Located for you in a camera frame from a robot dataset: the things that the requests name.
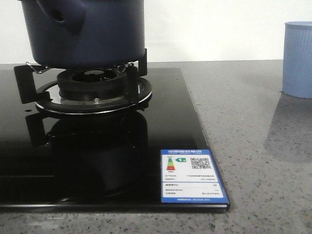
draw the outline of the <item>pot handle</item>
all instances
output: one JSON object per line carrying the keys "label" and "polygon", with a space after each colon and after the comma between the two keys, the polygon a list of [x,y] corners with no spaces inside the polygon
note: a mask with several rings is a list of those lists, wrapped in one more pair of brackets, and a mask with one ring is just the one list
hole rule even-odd
{"label": "pot handle", "polygon": [[86,9],[80,0],[37,0],[38,5],[53,22],[64,27],[79,27]]}

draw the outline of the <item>white wall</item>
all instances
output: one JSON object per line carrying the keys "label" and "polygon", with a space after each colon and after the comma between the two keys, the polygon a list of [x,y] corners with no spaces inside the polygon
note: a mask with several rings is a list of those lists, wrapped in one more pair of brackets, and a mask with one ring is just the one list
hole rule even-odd
{"label": "white wall", "polygon": [[[145,0],[149,61],[282,59],[284,22],[311,0]],[[1,0],[0,63],[33,61],[20,2]]]}

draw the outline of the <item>black glass cooktop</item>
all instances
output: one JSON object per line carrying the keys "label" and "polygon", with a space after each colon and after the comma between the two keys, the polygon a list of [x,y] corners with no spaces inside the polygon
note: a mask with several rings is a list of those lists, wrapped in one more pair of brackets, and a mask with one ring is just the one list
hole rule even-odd
{"label": "black glass cooktop", "polygon": [[[38,75],[36,86],[59,72]],[[153,97],[144,111],[60,118],[21,104],[13,68],[0,70],[0,210],[225,211],[161,203],[160,150],[209,146],[180,69],[145,78]]]}

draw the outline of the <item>gray speckled countertop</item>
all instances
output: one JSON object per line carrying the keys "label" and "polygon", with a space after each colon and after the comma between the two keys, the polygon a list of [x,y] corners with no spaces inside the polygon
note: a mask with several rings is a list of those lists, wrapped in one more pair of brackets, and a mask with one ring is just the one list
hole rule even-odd
{"label": "gray speckled countertop", "polygon": [[224,214],[2,213],[0,233],[312,233],[312,99],[286,96],[282,61],[180,67],[232,206]]}

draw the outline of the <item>burner cap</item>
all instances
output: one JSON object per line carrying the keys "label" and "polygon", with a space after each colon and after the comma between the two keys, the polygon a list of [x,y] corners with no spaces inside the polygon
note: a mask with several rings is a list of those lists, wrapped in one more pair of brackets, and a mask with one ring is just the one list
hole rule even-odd
{"label": "burner cap", "polygon": [[108,99],[124,93],[127,74],[112,69],[92,71],[66,70],[58,74],[59,95],[62,98],[92,101]]}

